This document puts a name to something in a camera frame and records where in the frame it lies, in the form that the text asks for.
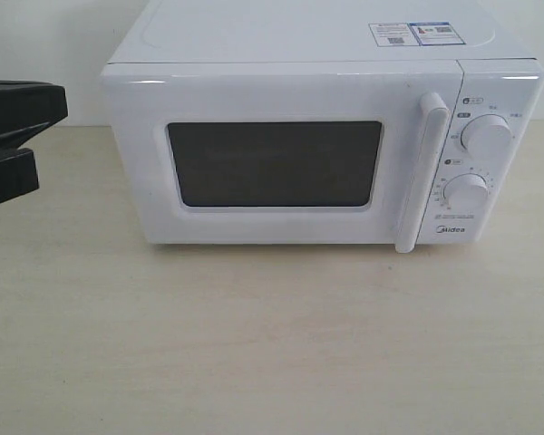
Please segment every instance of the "black clamp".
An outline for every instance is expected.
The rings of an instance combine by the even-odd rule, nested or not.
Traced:
[[[0,82],[0,203],[39,188],[34,153],[19,148],[67,116],[63,87]]]

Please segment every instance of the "dark glass window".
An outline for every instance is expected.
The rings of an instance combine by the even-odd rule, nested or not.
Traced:
[[[172,123],[190,207],[359,207],[371,196],[382,124]]]

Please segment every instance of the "microwave top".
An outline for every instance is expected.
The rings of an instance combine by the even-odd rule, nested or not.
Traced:
[[[109,63],[533,58],[473,0],[151,0]]]

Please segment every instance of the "white wall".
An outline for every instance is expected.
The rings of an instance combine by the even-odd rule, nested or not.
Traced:
[[[544,64],[544,0],[480,1]],[[0,0],[0,79],[61,84],[68,94],[68,123],[104,124],[97,76],[146,3]],[[536,118],[544,119],[544,94]]]

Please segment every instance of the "control panel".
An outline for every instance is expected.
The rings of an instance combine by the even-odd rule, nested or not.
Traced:
[[[463,85],[423,218],[421,244],[479,237],[544,82],[535,60],[460,65]]]

